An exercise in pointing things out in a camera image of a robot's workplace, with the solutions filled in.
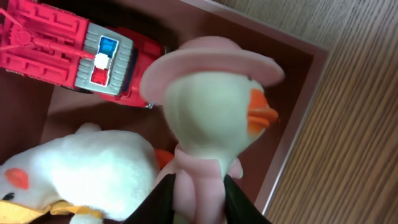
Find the wooden table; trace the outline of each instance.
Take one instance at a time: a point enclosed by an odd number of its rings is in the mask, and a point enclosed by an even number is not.
[[[398,1],[218,1],[331,52],[267,218],[398,223]]]

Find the duck beak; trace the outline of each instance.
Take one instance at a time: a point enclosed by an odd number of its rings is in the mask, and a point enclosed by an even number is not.
[[[264,128],[278,119],[278,112],[269,107],[266,97],[261,90],[252,89],[248,106],[248,133],[258,136]]]

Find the toy fire truck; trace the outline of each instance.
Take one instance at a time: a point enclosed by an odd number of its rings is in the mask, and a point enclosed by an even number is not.
[[[0,14],[0,67],[122,105],[152,107],[140,97],[139,84],[165,53],[160,43],[35,1],[9,0]]]

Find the brown box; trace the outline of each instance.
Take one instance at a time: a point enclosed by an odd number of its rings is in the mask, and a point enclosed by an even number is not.
[[[326,50],[207,0],[44,0],[104,26],[142,32],[171,48],[203,35],[220,35],[274,60],[286,79],[266,89],[280,120],[240,155],[238,184],[263,213],[300,131],[325,65]],[[91,121],[103,129],[142,134],[156,148],[176,144],[160,110],[128,108],[0,70],[0,160],[40,142],[74,132]]]

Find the pink scarf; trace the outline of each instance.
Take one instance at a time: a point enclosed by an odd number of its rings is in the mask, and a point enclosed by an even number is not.
[[[157,185],[167,174],[176,173],[174,210],[194,224],[222,224],[225,221],[225,188],[220,164],[215,159],[196,159],[176,149],[174,159],[157,176]],[[228,175],[240,178],[242,166],[236,159]]]

